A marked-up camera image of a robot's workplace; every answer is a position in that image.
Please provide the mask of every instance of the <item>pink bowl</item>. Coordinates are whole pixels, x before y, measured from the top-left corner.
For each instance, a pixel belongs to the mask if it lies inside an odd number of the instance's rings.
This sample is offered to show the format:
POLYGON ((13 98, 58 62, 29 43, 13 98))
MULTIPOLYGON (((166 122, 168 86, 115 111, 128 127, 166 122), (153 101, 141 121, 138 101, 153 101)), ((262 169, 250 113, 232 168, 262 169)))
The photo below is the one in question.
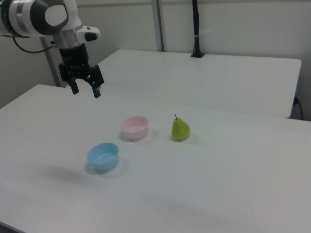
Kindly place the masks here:
POLYGON ((148 133, 148 119, 143 116, 133 116, 122 123, 122 132, 130 140, 138 140, 148 133))

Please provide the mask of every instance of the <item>white table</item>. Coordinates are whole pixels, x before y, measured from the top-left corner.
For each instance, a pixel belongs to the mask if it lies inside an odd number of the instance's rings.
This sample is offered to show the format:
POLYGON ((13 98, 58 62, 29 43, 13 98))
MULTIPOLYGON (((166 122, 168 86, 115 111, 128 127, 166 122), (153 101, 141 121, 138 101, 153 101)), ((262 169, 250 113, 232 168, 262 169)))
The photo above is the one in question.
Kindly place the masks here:
MULTIPOLYGON (((112 95, 287 118, 297 59, 119 50, 99 63, 112 95)), ((92 92, 84 81, 79 88, 92 92)))
POLYGON ((36 86, 0 110, 0 221, 26 233, 306 233, 311 124, 36 86), (190 137, 171 140, 174 114, 190 137), (146 138, 120 135, 149 119, 146 138), (86 154, 116 143, 95 174, 86 154))

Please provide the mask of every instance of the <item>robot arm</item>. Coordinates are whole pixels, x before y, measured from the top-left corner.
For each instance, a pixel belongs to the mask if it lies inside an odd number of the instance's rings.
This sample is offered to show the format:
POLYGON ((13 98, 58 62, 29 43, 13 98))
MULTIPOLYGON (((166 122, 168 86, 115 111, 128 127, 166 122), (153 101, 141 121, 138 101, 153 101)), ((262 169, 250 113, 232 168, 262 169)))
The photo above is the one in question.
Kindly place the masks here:
POLYGON ((76 79, 89 83, 97 98, 103 76, 98 65, 88 64, 86 42, 101 38, 97 28, 85 27, 78 16, 75 0, 0 0, 0 35, 32 37, 52 35, 63 63, 62 80, 74 94, 79 92, 76 79))

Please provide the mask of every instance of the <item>bowl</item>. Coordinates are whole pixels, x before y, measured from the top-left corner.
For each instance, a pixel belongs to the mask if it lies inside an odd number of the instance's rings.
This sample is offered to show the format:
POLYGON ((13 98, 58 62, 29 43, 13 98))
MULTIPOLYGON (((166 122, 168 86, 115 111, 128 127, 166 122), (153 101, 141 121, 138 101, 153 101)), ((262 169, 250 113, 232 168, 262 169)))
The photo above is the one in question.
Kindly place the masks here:
POLYGON ((119 161, 119 148, 113 143, 101 143, 88 152, 87 160, 95 171, 99 173, 108 171, 119 161))
POLYGON ((148 119, 143 116, 133 116, 122 123, 123 134, 130 140, 138 140, 148 133, 148 119))

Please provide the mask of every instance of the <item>green pear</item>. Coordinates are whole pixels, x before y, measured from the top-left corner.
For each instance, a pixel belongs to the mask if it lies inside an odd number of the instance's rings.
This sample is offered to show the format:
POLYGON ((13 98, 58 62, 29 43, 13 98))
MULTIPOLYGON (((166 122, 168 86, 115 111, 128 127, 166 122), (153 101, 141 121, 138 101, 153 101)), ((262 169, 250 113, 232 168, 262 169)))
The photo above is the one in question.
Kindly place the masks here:
POLYGON ((178 118, 176 115, 175 117, 176 119, 173 122, 172 136, 178 141, 184 140, 189 136, 190 127, 186 122, 178 118))

